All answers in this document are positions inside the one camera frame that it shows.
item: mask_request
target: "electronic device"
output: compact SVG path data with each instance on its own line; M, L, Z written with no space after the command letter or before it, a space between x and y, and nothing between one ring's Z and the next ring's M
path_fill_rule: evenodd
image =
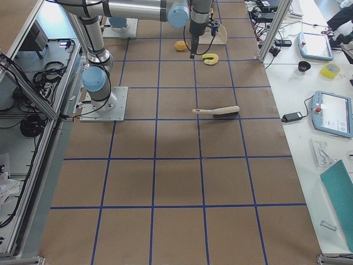
M290 47L292 46L291 40L275 40L275 45L277 47Z
M313 96L312 122L317 130L346 138L353 137L351 99L316 91Z
M277 11L281 0L256 0L255 2L262 13L273 13Z
M24 39L20 51L42 51L48 43L48 37L45 35L38 21L34 21L26 38Z
M301 18L303 15L304 14L300 6L299 0L292 0L291 5L289 6L289 17Z
M275 18L275 13L250 12L249 14L256 23L271 23Z
M329 39L324 34L300 32L298 47L303 58L322 61L333 60Z

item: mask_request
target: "metal clip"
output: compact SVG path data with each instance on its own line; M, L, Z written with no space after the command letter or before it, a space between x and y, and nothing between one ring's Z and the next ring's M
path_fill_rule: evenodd
M326 228L328 228L328 229L330 229L332 231L337 231L338 230L337 226L333 226L333 225L331 225L331 224L329 224L328 222L325 222L325 221L321 221L320 225L324 226L324 227L326 227Z

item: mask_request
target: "small tool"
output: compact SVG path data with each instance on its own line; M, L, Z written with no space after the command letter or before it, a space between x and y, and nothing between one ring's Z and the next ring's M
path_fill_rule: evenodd
M231 106L219 109L193 109L196 114L212 114L215 119L219 118L233 118L238 115L239 107Z

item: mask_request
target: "metal profile rail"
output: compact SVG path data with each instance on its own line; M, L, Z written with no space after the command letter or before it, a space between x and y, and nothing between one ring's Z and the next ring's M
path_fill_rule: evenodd
M259 53L259 61L264 62L265 58L270 50L271 45L273 44L276 34L286 16L286 13L289 10L292 0L281 0L280 5L278 6L274 20L271 23L270 30L264 40L263 46L261 47Z

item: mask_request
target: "yellow tape roll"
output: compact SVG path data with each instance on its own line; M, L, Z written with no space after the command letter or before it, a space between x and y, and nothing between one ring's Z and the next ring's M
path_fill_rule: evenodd
M338 73L340 72L340 67L338 65L335 65L334 63L326 63L320 73L326 78L334 78Z

